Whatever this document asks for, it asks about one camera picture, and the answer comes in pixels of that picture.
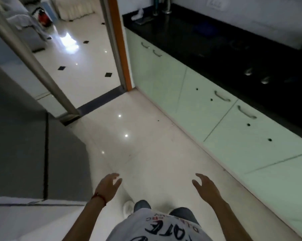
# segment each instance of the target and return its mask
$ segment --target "red thread bracelet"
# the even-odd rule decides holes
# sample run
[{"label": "red thread bracelet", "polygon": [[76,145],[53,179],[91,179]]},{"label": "red thread bracelet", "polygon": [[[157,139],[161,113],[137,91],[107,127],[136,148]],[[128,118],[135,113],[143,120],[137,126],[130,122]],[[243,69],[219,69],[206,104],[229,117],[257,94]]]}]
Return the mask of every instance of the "red thread bracelet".
[{"label": "red thread bracelet", "polygon": [[106,206],[106,200],[105,200],[105,198],[104,198],[103,195],[101,195],[101,194],[99,194],[99,193],[95,193],[95,194],[92,196],[91,199],[93,199],[93,198],[95,198],[95,197],[100,197],[101,199],[103,199],[103,201],[104,201],[104,206]]}]

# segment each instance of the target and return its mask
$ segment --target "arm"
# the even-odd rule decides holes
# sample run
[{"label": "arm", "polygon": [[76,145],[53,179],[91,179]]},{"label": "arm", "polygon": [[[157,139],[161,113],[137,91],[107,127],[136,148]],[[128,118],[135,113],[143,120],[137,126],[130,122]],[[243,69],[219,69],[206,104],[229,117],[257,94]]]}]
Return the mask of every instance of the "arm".
[{"label": "arm", "polygon": [[[121,178],[118,179],[113,185],[113,180],[115,180],[118,176],[119,174],[117,173],[106,175],[95,190],[95,193],[102,195],[106,202],[109,202],[113,199],[115,193],[121,185]],[[76,219],[63,241],[89,241],[95,222],[97,221],[97,218],[105,204],[106,203],[104,202],[103,198],[99,196],[91,199],[86,204],[84,210]]]},{"label": "arm", "polygon": [[252,241],[229,204],[222,199],[215,184],[207,176],[198,173],[196,175],[201,179],[202,186],[196,180],[192,180],[192,183],[200,197],[213,208],[226,241]]}]

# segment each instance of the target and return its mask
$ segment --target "stainless steel refrigerator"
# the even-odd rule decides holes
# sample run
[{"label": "stainless steel refrigerator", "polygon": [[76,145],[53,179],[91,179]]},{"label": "stainless steel refrigerator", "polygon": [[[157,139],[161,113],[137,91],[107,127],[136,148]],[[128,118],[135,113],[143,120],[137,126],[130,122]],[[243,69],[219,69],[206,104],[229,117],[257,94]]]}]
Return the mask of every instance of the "stainless steel refrigerator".
[{"label": "stainless steel refrigerator", "polygon": [[84,204],[86,146],[0,68],[0,205]]}]

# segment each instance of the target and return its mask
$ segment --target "gray sofa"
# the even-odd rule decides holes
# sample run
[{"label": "gray sofa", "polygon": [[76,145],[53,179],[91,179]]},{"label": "gray sofa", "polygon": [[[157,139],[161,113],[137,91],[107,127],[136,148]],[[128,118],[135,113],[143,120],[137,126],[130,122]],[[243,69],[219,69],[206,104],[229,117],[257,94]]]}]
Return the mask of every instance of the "gray sofa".
[{"label": "gray sofa", "polygon": [[[40,0],[22,1],[23,3],[29,3]],[[33,52],[45,49],[49,35],[20,0],[0,0],[0,5],[6,20],[17,30],[18,36],[25,41]]]}]

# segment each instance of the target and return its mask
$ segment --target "orange wooden door frame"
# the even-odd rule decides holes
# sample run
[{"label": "orange wooden door frame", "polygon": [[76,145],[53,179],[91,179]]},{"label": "orange wooden door frame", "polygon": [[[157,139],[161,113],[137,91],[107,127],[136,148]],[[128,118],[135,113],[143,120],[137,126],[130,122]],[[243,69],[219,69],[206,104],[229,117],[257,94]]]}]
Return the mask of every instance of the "orange wooden door frame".
[{"label": "orange wooden door frame", "polygon": [[129,64],[127,59],[127,54],[125,51],[125,42],[124,37],[122,33],[122,24],[121,24],[121,17],[118,7],[118,1],[117,0],[108,0],[109,8],[110,8],[110,14],[112,18],[113,23],[113,30],[115,34],[116,43],[119,50],[120,60],[121,60],[121,66],[122,71],[125,78],[125,84],[127,86],[127,90],[132,90],[132,84],[131,84],[131,78],[130,78],[130,72],[129,72]]}]

